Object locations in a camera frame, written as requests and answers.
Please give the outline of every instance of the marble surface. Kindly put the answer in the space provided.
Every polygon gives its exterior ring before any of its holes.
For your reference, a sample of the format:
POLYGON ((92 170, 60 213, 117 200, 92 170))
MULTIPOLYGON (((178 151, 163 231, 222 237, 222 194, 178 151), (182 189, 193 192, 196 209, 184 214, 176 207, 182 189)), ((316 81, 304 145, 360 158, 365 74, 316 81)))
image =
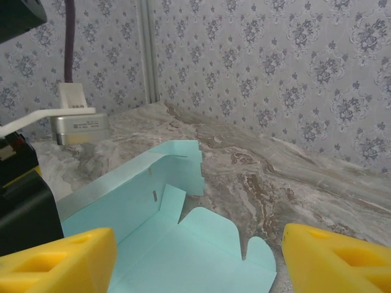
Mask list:
POLYGON ((182 217, 204 206, 232 220, 243 244, 265 239, 277 261, 272 292, 293 292, 281 252, 287 223, 391 246, 387 175, 162 103, 114 115, 110 123, 112 138, 96 144, 33 143, 56 200, 164 141, 196 139, 205 196, 188 197, 182 217))

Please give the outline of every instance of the floral wallpaper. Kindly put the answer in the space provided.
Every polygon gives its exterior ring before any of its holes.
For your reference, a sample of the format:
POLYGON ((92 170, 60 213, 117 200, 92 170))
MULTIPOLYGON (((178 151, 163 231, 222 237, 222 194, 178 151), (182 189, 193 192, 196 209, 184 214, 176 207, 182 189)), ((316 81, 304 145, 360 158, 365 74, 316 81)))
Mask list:
MULTIPOLYGON (((59 106, 64 80, 64 0, 42 0, 48 22, 0 45, 0 124, 59 106)), ((76 0, 73 81, 87 103, 109 114, 145 104, 136 0, 76 0)), ((50 132, 48 119, 23 129, 50 132)))
POLYGON ((391 173, 390 0, 152 0, 161 99, 391 173))

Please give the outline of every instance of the purple cable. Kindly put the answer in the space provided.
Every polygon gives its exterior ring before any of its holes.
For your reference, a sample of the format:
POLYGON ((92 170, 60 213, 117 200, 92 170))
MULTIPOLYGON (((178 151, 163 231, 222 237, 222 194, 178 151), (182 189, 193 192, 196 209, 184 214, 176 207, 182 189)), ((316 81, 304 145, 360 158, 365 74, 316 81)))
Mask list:
POLYGON ((73 44, 75 42, 75 0, 65 1, 65 58, 64 81, 73 82, 73 44))

